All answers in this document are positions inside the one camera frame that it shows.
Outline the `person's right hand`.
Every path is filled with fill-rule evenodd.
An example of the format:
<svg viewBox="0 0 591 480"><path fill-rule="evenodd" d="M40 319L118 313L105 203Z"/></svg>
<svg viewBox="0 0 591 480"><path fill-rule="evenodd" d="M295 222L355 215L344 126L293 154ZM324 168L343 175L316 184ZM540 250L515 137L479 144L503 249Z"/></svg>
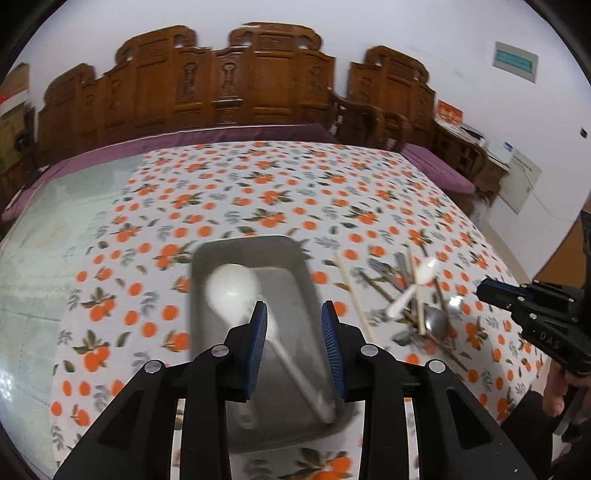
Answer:
<svg viewBox="0 0 591 480"><path fill-rule="evenodd" d="M575 414L576 420L585 421L590 418L591 412L591 378L589 376L578 378L570 372L564 371L556 361L551 362L547 375L543 393L543 410L552 418L561 415L565 407L565 395L570 386L587 389L583 404Z"/></svg>

